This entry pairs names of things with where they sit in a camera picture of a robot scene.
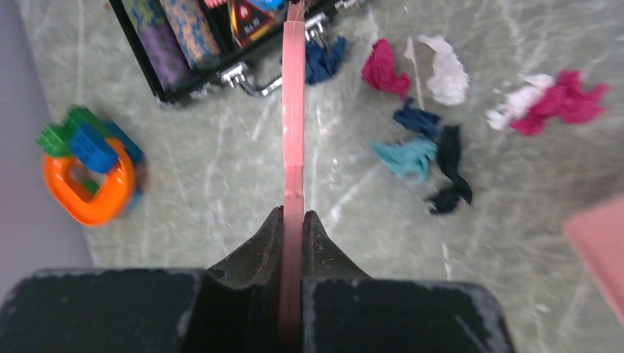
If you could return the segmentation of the pink hand brush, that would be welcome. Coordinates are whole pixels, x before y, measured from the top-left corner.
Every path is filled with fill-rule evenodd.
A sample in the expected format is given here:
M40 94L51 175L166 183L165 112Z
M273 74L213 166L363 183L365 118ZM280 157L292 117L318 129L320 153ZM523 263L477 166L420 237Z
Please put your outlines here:
M305 153L305 12L291 1L283 25L282 135L285 168L283 249L278 308L279 351L301 351L302 228Z

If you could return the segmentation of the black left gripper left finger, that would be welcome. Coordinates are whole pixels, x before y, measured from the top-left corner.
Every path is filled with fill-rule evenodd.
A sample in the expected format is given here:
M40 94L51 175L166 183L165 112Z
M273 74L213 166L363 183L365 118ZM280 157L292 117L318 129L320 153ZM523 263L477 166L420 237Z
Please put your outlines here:
M49 268L1 306L3 352L277 352L283 211L210 268Z

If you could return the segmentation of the pink plastic dustpan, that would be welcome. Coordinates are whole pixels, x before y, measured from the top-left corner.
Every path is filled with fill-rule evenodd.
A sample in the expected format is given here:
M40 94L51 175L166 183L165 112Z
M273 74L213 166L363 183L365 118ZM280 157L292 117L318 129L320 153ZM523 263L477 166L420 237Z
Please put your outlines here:
M623 196L572 215L564 222L563 233L623 323Z

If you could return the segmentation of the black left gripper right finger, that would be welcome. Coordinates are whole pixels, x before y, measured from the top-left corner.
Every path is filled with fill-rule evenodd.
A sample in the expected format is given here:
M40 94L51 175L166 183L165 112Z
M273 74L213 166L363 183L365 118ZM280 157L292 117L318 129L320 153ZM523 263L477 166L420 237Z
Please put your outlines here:
M500 303L484 286L375 279L310 211L303 226L304 352L514 352Z

